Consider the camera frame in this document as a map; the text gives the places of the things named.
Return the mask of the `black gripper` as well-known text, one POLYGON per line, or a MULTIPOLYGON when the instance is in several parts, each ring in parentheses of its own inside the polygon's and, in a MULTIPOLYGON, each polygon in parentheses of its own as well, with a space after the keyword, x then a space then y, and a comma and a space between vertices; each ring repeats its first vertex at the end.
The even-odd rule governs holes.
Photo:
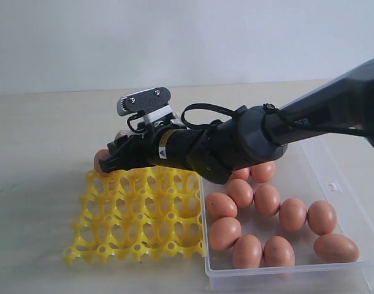
POLYGON ((188 156, 203 134, 203 130, 163 127, 153 134, 121 136, 107 145, 110 156, 101 159, 100 166, 106 173, 155 165, 193 170, 188 156))

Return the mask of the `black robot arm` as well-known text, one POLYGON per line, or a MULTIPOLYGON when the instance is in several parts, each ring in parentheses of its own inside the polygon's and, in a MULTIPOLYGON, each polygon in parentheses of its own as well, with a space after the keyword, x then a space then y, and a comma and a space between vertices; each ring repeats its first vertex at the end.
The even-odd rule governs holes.
POLYGON ((109 157, 99 161, 104 173, 159 165, 224 184, 233 171, 277 160, 290 143, 319 135, 364 137, 374 148, 374 58, 282 108, 189 106, 226 115, 225 122, 177 118, 170 98, 167 88, 157 87, 119 99, 118 114, 138 125, 109 143, 109 157))

